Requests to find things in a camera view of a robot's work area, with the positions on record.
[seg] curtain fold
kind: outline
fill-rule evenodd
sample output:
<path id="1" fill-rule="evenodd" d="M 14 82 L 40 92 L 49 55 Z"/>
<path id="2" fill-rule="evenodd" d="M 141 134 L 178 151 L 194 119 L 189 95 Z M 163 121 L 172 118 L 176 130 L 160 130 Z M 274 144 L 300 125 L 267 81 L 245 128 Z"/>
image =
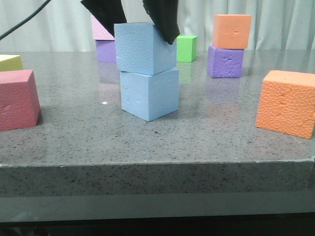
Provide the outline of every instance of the curtain fold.
<path id="1" fill-rule="evenodd" d="M 44 0 L 0 0 L 0 34 Z M 122 0 L 128 22 L 151 21 L 142 0 Z M 182 35 L 197 35 L 198 50 L 212 43 L 215 14 L 250 14 L 251 50 L 315 49 L 315 0 L 179 0 Z M 88 10 L 80 0 L 53 0 L 37 16 L 0 41 L 0 52 L 95 51 Z"/>

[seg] orange cube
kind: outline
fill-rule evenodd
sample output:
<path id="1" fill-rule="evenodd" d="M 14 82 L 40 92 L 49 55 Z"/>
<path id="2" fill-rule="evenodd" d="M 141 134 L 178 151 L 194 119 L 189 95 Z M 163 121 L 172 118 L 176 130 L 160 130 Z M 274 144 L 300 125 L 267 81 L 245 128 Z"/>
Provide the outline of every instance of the orange cube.
<path id="1" fill-rule="evenodd" d="M 263 80 L 256 126 L 310 139 L 315 125 L 315 74 L 272 70 Z"/>
<path id="2" fill-rule="evenodd" d="M 251 15 L 215 15 L 212 36 L 213 46 L 226 49 L 247 48 L 251 20 Z"/>

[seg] purple foam block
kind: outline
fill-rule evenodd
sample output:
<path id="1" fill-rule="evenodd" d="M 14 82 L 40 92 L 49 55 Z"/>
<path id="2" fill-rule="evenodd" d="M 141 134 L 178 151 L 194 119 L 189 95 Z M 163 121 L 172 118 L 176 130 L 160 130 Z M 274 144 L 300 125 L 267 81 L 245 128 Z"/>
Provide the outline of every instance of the purple foam block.
<path id="1" fill-rule="evenodd" d="M 244 49 L 222 49 L 213 45 L 208 50 L 208 74 L 212 78 L 241 78 Z"/>
<path id="2" fill-rule="evenodd" d="M 114 40 L 96 40 L 97 61 L 116 63 Z"/>

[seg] pink foam block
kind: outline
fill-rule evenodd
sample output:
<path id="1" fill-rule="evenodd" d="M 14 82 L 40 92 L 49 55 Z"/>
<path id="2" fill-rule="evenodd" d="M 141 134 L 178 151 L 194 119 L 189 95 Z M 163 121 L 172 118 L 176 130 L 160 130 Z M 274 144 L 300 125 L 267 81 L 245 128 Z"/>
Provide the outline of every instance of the pink foam block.
<path id="1" fill-rule="evenodd" d="M 39 110 L 33 70 L 0 72 L 0 131 L 35 126 Z"/>
<path id="2" fill-rule="evenodd" d="M 92 15 L 92 33 L 95 40 L 114 40 L 114 37 L 102 26 L 102 24 Z"/>

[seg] stacked blue cubes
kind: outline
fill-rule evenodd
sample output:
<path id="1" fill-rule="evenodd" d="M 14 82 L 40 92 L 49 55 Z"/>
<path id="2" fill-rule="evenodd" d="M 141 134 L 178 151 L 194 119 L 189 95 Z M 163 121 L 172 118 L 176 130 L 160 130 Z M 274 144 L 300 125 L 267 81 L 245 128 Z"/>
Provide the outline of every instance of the stacked blue cubes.
<path id="1" fill-rule="evenodd" d="M 115 24 L 122 109 L 146 121 L 178 110 L 177 45 L 169 45 L 153 23 Z"/>

